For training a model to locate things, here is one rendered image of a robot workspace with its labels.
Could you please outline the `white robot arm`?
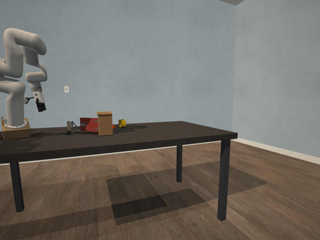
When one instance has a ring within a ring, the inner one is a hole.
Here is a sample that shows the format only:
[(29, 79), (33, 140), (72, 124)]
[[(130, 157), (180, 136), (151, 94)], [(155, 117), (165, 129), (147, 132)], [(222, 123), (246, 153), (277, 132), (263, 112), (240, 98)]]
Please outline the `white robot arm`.
[[(24, 99), (25, 84), (22, 81), (7, 78), (20, 78), (23, 74), (23, 60), (25, 63), (42, 69), (42, 72), (27, 73), (31, 91), (42, 90), (41, 83), (47, 80), (46, 67), (38, 60), (39, 55), (45, 55), (46, 44), (37, 34), (23, 30), (8, 28), (3, 33), (6, 59), (0, 58), (0, 92), (9, 94), (6, 98), (6, 116), (1, 116), (7, 128), (19, 129), (27, 125), (24, 120), (24, 104), (31, 98)], [(21, 48), (18, 46), (21, 45)]]

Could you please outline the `tan wooden cabinet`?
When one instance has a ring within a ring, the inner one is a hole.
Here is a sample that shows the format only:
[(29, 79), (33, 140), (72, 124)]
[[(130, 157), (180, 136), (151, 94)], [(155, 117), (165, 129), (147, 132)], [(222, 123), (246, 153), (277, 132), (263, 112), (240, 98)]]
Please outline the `tan wooden cabinet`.
[(98, 132), (98, 135), (113, 134), (112, 113), (97, 112), (98, 118), (80, 118), (81, 131)]

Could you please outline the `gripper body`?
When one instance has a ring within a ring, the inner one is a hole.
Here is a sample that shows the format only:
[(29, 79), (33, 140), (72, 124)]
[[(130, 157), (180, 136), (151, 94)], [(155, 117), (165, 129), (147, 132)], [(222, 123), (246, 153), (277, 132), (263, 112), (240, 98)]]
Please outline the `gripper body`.
[(44, 99), (42, 90), (33, 91), (33, 96), (34, 96), (35, 102), (36, 102), (36, 99), (38, 98), (39, 99), (38, 103), (45, 103), (45, 99)]

